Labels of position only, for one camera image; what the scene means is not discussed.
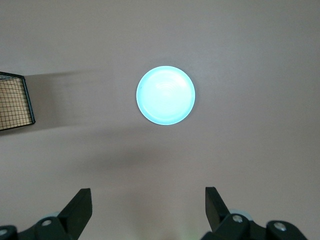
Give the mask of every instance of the screw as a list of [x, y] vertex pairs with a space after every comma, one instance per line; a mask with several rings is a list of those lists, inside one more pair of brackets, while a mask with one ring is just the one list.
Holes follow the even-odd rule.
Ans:
[[280, 231], [283, 231], [283, 232], [287, 230], [286, 226], [285, 226], [283, 223], [281, 223], [281, 222], [276, 222], [276, 223], [274, 224], [274, 227], [275, 227], [276, 229], [280, 230]]
[[7, 229], [0, 230], [0, 236], [5, 235], [8, 232]]
[[235, 222], [237, 222], [237, 223], [242, 223], [242, 217], [241, 216], [239, 216], [239, 215], [234, 215], [233, 217], [232, 217], [232, 219], [233, 219], [233, 221], [235, 221]]
[[41, 225], [44, 227], [44, 226], [50, 225], [51, 223], [52, 223], [52, 221], [50, 219], [48, 219], [48, 220], [43, 221]]

